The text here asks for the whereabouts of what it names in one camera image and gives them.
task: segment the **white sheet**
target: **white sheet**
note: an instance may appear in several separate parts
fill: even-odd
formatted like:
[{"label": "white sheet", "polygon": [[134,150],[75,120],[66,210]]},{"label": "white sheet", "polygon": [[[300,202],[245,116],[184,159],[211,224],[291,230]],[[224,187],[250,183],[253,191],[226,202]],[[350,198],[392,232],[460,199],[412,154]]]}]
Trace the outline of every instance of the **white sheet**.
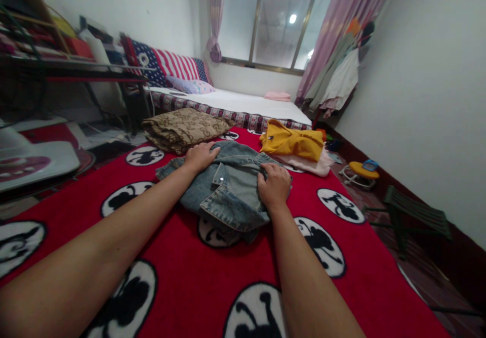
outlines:
[{"label": "white sheet", "polygon": [[[167,88],[150,88],[150,90],[164,94],[172,93],[171,95],[178,92]],[[258,114],[274,119],[291,119],[305,125],[312,125],[311,120],[292,102],[269,100],[221,89],[216,89],[214,93],[187,94],[186,96],[178,96],[178,98],[193,100],[213,108]]]}]

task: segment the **hand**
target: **hand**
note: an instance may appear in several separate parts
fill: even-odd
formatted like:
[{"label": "hand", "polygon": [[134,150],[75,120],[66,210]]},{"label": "hand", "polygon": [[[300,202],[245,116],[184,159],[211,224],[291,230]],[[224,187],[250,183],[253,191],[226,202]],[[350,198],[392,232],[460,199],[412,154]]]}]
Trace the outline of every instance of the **hand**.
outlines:
[{"label": "hand", "polygon": [[258,193],[267,209],[286,206],[292,178],[289,172],[274,163],[263,163],[261,167],[267,171],[267,181],[258,174]]},{"label": "hand", "polygon": [[221,151],[221,147],[216,147],[211,151],[211,147],[213,147],[215,143],[216,142],[199,143],[189,149],[184,159],[184,167],[196,174],[207,169],[215,160],[219,151]]}]

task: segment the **floor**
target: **floor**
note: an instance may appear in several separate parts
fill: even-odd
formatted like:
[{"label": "floor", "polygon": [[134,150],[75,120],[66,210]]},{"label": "floor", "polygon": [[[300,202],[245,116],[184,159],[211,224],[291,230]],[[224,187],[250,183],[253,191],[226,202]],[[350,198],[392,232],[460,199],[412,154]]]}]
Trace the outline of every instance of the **floor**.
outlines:
[{"label": "floor", "polygon": [[[338,155],[343,164],[335,163],[331,170],[343,182],[339,171],[347,165],[346,160]],[[373,208],[382,208],[384,205],[372,193],[364,191],[362,188],[353,185],[344,185],[349,195],[354,200],[359,209],[365,205]],[[368,212],[366,218],[370,222],[389,223],[387,213]],[[471,305],[461,296],[452,286],[446,276],[427,258],[422,249],[413,241],[408,239],[407,260],[402,261],[398,258],[395,237],[393,231],[388,228],[373,227],[382,242],[394,256],[403,273],[413,284],[416,292],[430,306],[441,306],[453,309],[474,310]],[[435,312],[439,321],[452,337],[484,337],[484,327],[486,324],[480,317],[465,316],[458,314],[445,314]]]}]

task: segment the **yellow shirt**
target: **yellow shirt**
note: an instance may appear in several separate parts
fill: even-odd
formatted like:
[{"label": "yellow shirt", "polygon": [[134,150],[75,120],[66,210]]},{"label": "yellow shirt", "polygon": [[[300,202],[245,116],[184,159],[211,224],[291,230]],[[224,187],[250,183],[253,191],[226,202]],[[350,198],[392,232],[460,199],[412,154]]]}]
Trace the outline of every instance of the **yellow shirt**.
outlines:
[{"label": "yellow shirt", "polygon": [[268,121],[267,133],[260,136],[260,152],[276,155],[294,155],[319,161],[324,143],[319,131],[291,130],[278,120]]}]

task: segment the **window glass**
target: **window glass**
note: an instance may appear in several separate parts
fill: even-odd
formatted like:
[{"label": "window glass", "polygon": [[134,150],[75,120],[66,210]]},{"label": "window glass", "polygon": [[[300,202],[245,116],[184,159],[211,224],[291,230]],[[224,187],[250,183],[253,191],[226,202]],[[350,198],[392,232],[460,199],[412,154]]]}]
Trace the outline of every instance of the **window glass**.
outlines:
[{"label": "window glass", "polygon": [[310,0],[262,0],[253,62],[290,68]]},{"label": "window glass", "polygon": [[224,0],[218,37],[224,57],[249,60],[257,0]]},{"label": "window glass", "polygon": [[304,70],[309,63],[330,3],[331,0],[315,0],[294,68]]}]

